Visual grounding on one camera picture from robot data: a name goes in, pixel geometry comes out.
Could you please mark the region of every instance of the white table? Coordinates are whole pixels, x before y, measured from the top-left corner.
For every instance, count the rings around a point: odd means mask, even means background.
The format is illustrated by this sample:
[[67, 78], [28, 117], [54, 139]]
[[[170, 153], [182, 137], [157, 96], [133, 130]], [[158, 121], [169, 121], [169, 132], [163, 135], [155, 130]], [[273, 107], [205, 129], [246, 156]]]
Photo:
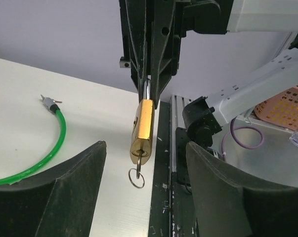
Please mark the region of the white table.
[[147, 237], [159, 108], [152, 157], [141, 170], [146, 185], [138, 190], [128, 180], [137, 94], [0, 59], [0, 178], [37, 163], [58, 138], [57, 119], [40, 94], [63, 101], [68, 128], [63, 147], [44, 169], [99, 140], [107, 143], [90, 237]]

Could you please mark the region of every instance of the gray wall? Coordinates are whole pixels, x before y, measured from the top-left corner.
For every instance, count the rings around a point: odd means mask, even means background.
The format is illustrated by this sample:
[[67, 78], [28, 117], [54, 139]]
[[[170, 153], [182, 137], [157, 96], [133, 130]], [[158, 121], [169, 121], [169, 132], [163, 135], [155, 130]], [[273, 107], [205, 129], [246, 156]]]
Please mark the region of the gray wall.
[[[0, 58], [135, 91], [123, 55], [118, 0], [0, 0]], [[208, 95], [271, 60], [286, 33], [189, 32], [162, 98]]]

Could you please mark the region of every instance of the brass padlock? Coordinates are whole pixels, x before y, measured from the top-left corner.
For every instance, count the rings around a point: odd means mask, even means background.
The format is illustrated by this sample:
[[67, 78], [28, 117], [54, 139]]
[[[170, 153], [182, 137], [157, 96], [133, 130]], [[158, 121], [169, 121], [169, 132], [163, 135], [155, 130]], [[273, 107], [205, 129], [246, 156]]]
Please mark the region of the brass padlock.
[[144, 165], [149, 160], [152, 153], [153, 125], [153, 100], [143, 99], [137, 108], [133, 122], [130, 148], [132, 163]]

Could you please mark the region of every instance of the orange basket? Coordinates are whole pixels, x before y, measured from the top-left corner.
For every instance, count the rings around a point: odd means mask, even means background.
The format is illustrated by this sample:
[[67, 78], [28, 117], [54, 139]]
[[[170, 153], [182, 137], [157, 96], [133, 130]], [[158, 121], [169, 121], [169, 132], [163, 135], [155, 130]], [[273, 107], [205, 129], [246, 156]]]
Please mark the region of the orange basket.
[[296, 131], [298, 129], [298, 87], [290, 88], [258, 104], [254, 112], [260, 120]]

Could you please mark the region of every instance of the cable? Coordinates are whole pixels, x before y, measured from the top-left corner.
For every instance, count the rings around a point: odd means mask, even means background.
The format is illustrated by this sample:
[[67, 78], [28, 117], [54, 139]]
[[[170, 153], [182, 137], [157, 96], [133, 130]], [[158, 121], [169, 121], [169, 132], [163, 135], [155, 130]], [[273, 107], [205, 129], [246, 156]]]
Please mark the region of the cable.
[[[226, 161], [226, 152], [224, 151], [224, 143], [225, 143], [225, 141], [226, 141], [226, 139], [227, 139], [227, 136], [228, 136], [230, 133], [231, 133], [232, 138], [235, 140], [235, 142], [236, 142], [240, 147], [243, 147], [243, 148], [245, 148], [245, 149], [254, 150], [254, 149], [259, 148], [260, 146], [262, 146], [263, 143], [264, 143], [264, 134], [262, 133], [261, 130], [259, 130], [259, 129], [256, 128], [256, 127], [251, 127], [251, 126], [240, 126], [240, 127], [236, 127], [236, 128], [235, 128], [235, 127], [234, 127], [234, 123], [235, 123], [235, 121], [236, 121], [236, 118], [234, 118], [234, 119], [231, 121], [231, 123], [230, 123], [230, 131], [228, 131], [228, 132], [224, 135], [224, 137], [223, 137], [223, 139], [222, 139], [222, 142], [221, 142], [221, 152], [222, 152], [222, 158], [223, 158], [224, 161]], [[234, 132], [234, 131], [239, 130], [239, 129], [252, 129], [252, 130], [258, 132], [258, 133], [260, 134], [260, 136], [261, 136], [261, 140], [260, 140], [259, 144], [257, 144], [256, 146], [248, 146], [248, 145], [245, 145], [245, 144], [241, 143], [241, 141], [237, 138], [237, 136], [236, 136], [236, 134], [235, 134], [235, 132]]]
[[37, 164], [33, 165], [32, 167], [9, 177], [0, 179], [0, 185], [2, 184], [12, 184], [15, 182], [18, 182], [31, 174], [37, 172], [39, 169], [44, 167], [47, 163], [49, 163], [50, 160], [57, 154], [57, 152], [60, 150], [66, 134], [66, 122], [63, 114], [61, 113], [59, 107], [55, 104], [55, 101], [48, 97], [43, 97], [43, 103], [44, 105], [53, 112], [59, 123], [60, 123], [60, 135], [59, 138], [55, 144], [55, 146], [52, 148], [52, 150], [49, 152], [48, 155], [46, 155], [41, 161], [39, 161]]

